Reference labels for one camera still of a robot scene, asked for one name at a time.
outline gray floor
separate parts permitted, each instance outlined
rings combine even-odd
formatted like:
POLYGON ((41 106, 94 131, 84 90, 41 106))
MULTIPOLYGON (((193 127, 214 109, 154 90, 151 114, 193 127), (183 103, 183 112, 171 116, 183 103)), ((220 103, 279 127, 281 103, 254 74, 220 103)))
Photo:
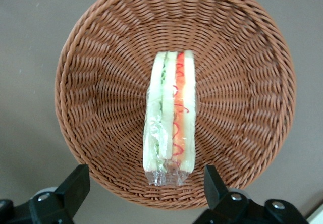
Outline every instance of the gray floor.
MULTIPOLYGON (((53 88, 65 40, 95 1, 0 0, 0 199, 21 204, 77 165, 58 126, 53 88)), ((284 147, 247 191, 260 204, 282 198, 307 214, 323 200, 323 0, 258 1, 290 47, 298 96, 284 147)), ((76 223, 191 223, 203 211, 149 209, 91 184, 76 223)))

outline plastic wrap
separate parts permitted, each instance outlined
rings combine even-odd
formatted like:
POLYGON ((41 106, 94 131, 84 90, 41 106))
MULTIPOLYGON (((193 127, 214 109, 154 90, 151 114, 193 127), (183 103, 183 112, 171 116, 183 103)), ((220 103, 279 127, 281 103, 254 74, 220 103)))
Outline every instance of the plastic wrap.
POLYGON ((151 72, 143 135, 149 184, 182 185, 195 165, 195 69, 192 51, 159 52, 151 72))

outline brown wicker basket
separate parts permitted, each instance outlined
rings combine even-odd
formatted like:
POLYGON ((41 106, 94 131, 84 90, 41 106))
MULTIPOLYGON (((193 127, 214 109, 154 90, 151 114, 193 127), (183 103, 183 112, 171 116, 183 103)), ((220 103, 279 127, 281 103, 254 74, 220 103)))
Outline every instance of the brown wicker basket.
POLYGON ((111 192, 162 209, 206 206, 203 169, 244 188, 279 152, 295 107, 286 43, 255 0, 98 0, 61 53, 56 113, 79 163, 111 192), (158 51, 193 50, 196 166, 184 186, 147 184, 146 91, 158 51))

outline gray surface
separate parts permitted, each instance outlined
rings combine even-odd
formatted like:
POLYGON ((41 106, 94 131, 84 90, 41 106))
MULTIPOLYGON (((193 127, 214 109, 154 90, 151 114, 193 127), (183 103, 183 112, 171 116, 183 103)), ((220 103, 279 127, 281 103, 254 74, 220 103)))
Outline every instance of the gray surface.
MULTIPOLYGON (((0 0, 0 198, 21 204, 77 165, 58 126, 53 88, 65 40, 95 1, 0 0)), ((298 97, 284 147, 247 191, 260 204, 282 198, 306 214, 323 199, 323 0, 257 1, 290 47, 298 97)), ((76 223, 191 223, 203 211, 149 209, 91 184, 76 223)))

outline metal screw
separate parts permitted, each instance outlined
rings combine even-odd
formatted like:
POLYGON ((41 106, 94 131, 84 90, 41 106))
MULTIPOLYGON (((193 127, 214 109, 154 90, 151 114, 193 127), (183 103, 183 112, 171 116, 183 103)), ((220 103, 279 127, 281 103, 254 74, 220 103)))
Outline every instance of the metal screw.
POLYGON ((240 195, 240 194, 238 194, 238 193, 234 193, 234 194, 232 194, 232 195, 231 195, 231 198, 232 198, 233 200, 235 200, 235 201, 240 201, 240 200, 242 200, 241 195, 240 195))
POLYGON ((38 197, 38 201, 43 201, 43 200, 47 199, 49 196, 50 196, 49 193, 43 194, 38 197))
POLYGON ((279 202, 279 201, 274 201, 273 202, 273 207, 276 208, 276 209, 278 209, 278 210, 285 209, 285 206, 281 202, 279 202))

